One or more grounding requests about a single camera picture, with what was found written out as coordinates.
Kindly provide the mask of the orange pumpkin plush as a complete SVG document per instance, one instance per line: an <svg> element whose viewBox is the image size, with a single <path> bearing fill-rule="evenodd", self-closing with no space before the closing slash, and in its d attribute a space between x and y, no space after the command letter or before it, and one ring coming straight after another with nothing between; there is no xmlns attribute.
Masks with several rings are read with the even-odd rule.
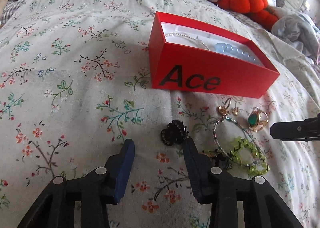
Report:
<svg viewBox="0 0 320 228"><path fill-rule="evenodd" d="M221 9L246 15L269 32L279 20L269 11L267 0L218 0L217 5Z"/></svg>

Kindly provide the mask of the gold heart earring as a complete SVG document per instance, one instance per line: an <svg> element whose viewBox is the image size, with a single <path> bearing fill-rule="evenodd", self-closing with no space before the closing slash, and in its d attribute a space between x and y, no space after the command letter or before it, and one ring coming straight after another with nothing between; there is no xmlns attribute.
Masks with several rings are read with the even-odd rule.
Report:
<svg viewBox="0 0 320 228"><path fill-rule="evenodd" d="M237 116L239 113L239 108L238 107L231 108L230 106L231 106L231 98L227 98L224 104L217 108L217 111L222 117L227 117L228 115Z"/></svg>

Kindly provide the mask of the floral bed sheet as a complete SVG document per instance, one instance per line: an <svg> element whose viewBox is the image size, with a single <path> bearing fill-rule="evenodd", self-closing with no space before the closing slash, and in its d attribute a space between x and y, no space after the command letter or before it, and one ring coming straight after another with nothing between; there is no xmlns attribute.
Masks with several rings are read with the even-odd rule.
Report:
<svg viewBox="0 0 320 228"><path fill-rule="evenodd" d="M183 150L161 142L184 122L199 150L226 96L153 89L148 42L158 11L210 23L252 40L280 76L260 99L231 97L236 121L254 108L271 123L319 113L319 77L306 57L248 19L205 0L20 0L1 29L1 227L16 227L58 175L80 178L117 153L136 157L126 193L108 207L111 227L208 227Z"/></svg>

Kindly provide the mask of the red Ace cardboard box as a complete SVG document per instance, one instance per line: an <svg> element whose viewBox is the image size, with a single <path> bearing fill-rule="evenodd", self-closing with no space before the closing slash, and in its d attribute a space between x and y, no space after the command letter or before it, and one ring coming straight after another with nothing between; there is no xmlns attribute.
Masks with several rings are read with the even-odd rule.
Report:
<svg viewBox="0 0 320 228"><path fill-rule="evenodd" d="M215 52L228 43L260 61ZM151 84L154 89L206 92L260 98L280 76L251 40L198 20L157 12L149 39Z"/></svg>

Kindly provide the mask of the grey crumpled cloth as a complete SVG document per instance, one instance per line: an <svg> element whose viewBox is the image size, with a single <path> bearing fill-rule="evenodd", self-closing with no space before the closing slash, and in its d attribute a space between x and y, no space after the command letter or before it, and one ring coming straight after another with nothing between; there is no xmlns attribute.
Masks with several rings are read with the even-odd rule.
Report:
<svg viewBox="0 0 320 228"><path fill-rule="evenodd" d="M308 15L284 15L272 26L271 33L319 65L319 29Z"/></svg>

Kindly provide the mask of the gold ring green stone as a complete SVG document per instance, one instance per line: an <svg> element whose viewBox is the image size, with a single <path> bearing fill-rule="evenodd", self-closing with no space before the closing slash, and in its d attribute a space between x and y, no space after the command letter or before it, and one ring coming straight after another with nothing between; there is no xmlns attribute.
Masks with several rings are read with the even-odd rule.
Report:
<svg viewBox="0 0 320 228"><path fill-rule="evenodd" d="M259 132L268 125L268 114L260 108L255 107L250 113L247 122L250 130L253 132Z"/></svg>

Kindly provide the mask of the black hair claw clip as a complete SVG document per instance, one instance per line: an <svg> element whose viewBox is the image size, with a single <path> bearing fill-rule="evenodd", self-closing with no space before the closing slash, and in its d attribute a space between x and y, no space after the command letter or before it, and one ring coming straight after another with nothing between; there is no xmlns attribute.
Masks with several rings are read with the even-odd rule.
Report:
<svg viewBox="0 0 320 228"><path fill-rule="evenodd" d="M189 137L189 131L182 121L173 120L161 131L161 141L167 145L183 145Z"/></svg>

